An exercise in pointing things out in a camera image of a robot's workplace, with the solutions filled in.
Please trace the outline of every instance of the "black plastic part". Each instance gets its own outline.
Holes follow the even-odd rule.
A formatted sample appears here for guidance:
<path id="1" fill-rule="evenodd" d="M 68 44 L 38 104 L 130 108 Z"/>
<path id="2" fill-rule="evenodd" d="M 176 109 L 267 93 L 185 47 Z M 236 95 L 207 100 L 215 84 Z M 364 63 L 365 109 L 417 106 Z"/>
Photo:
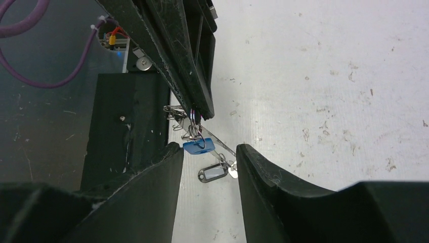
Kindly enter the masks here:
<path id="1" fill-rule="evenodd" d="M 313 185 L 237 146 L 247 242 L 429 242 L 429 183 Z"/>
<path id="2" fill-rule="evenodd" d="M 0 185 L 0 242 L 170 243 L 183 155 L 171 143 L 150 163 L 86 192 Z"/>
<path id="3" fill-rule="evenodd" d="M 189 114 L 215 115 L 211 74 L 216 23 L 205 0 L 97 0 L 152 60 Z"/>
<path id="4" fill-rule="evenodd" d="M 99 75 L 81 190 L 148 163 L 167 144 L 169 97 L 156 71 Z"/>

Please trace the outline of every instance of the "blue key tag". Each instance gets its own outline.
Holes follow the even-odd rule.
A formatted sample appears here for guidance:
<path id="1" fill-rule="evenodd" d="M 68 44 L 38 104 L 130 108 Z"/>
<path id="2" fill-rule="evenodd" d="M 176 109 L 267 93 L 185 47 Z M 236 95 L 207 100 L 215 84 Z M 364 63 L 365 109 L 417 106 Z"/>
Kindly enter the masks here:
<path id="1" fill-rule="evenodd" d="M 215 144 L 211 138 L 199 139 L 196 141 L 190 141 L 183 144 L 183 148 L 190 154 L 203 154 L 215 149 Z"/>

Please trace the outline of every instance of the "wire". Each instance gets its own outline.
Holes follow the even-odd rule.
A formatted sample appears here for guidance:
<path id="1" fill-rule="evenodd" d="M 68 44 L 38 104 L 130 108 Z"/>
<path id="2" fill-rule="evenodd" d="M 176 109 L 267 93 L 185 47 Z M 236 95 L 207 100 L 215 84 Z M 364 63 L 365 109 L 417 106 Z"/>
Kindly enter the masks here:
<path id="1" fill-rule="evenodd" d="M 112 33 L 113 32 L 109 32 L 109 33 L 105 33 L 105 37 L 104 38 L 107 38 L 107 37 L 109 37 L 109 35 L 112 35 Z M 121 32 L 118 32 L 118 33 L 116 33 L 116 34 L 120 34 L 120 35 L 122 35 L 123 37 L 125 37 L 125 38 L 129 38 L 129 36 L 128 35 L 126 35 L 126 34 L 124 34 L 124 33 L 121 33 Z"/>
<path id="2" fill-rule="evenodd" d="M 0 5 L 0 20 L 15 1 L 16 0 L 5 0 Z M 50 0 L 38 0 L 36 7 L 34 7 L 33 11 L 24 20 L 16 24 L 0 26 L 0 38 L 13 37 L 33 28 L 45 14 L 49 2 Z"/>
<path id="3" fill-rule="evenodd" d="M 2 20 L 3 16 L 4 16 L 4 12 L 0 12 L 0 21 Z M 108 22 L 110 23 L 114 23 L 117 24 L 116 21 L 114 21 L 113 19 L 106 19 Z M 105 23 L 104 20 L 100 20 L 95 27 L 98 29 L 100 28 L 100 26 L 102 26 Z M 69 83 L 70 81 L 72 81 L 76 75 L 79 73 L 79 71 L 82 69 L 83 64 L 85 62 L 85 59 L 88 55 L 88 52 L 90 50 L 91 44 L 93 42 L 93 38 L 95 37 L 97 33 L 97 30 L 94 28 L 91 32 L 90 37 L 88 38 L 88 41 L 85 45 L 85 48 L 83 49 L 83 53 L 80 57 L 80 60 L 78 62 L 78 64 L 76 65 L 75 69 L 72 71 L 72 73 L 66 77 L 64 80 L 56 83 L 56 84 L 44 84 L 44 83 L 39 83 L 39 82 L 35 82 L 32 80 L 27 79 L 26 77 L 22 76 L 21 74 L 19 74 L 16 70 L 13 69 L 13 67 L 7 62 L 2 49 L 0 48 L 0 63 L 2 64 L 3 67 L 5 67 L 5 69 L 16 79 L 18 79 L 19 81 L 36 87 L 36 88 L 42 88 L 42 89 L 53 89 L 53 88 L 58 88 L 61 86 L 66 85 L 67 83 Z"/>

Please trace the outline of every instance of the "keychain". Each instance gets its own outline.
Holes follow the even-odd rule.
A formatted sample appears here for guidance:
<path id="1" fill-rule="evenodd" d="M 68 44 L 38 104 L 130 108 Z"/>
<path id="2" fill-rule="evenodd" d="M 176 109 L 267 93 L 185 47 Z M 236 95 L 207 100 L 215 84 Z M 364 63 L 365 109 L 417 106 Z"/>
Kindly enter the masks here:
<path id="1" fill-rule="evenodd" d="M 222 153 L 216 152 L 215 144 L 227 150 L 234 157 L 236 157 L 235 152 L 196 121 L 195 110 L 191 109 L 189 119 L 186 112 L 179 105 L 165 106 L 164 111 L 168 113 L 167 119 L 175 120 L 178 123 L 178 125 L 173 126 L 173 131 L 179 131 L 186 127 L 188 128 L 187 133 L 182 136 L 182 140 L 187 141 L 183 143 L 184 150 L 192 155 L 210 152 L 219 160 L 218 164 L 201 169 L 198 172 L 198 179 L 202 183 L 220 179 L 227 174 L 234 179 L 238 178 L 237 161 L 226 160 Z"/>
<path id="2" fill-rule="evenodd" d="M 183 144 L 183 149 L 188 153 L 196 155 L 196 154 L 204 154 L 207 152 L 211 152 L 215 149 L 215 145 L 211 138 L 199 139 L 191 142 L 186 142 Z"/>

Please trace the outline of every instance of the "white floor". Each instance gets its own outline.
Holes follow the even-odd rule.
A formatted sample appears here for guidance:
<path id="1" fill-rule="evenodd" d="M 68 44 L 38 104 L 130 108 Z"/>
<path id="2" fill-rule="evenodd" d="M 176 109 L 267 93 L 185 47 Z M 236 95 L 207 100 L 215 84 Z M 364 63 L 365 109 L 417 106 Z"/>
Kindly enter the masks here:
<path id="1" fill-rule="evenodd" d="M 214 5 L 216 116 L 203 125 L 228 146 L 332 190 L 429 179 L 428 1 Z M 196 177 L 215 162 L 186 154 L 173 242 L 246 242 L 238 181 Z"/>

